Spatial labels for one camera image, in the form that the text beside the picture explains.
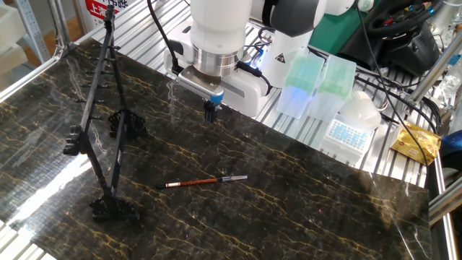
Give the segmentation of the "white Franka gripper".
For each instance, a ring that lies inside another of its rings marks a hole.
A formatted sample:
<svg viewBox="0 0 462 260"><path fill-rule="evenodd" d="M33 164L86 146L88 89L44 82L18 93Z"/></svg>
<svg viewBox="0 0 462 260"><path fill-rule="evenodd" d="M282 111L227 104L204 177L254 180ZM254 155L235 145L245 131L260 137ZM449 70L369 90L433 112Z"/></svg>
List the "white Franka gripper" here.
<svg viewBox="0 0 462 260"><path fill-rule="evenodd" d="M191 43L191 25L188 19L177 25L167 34L167 39L175 52L180 67L185 71L173 73L172 56L164 51L164 68L167 74L185 89L205 99L204 118L215 122L219 103L223 103L249 116L257 116L268 101L268 85L264 79L256 77L242 69L221 77L210 77L193 67L193 45Z"/></svg>

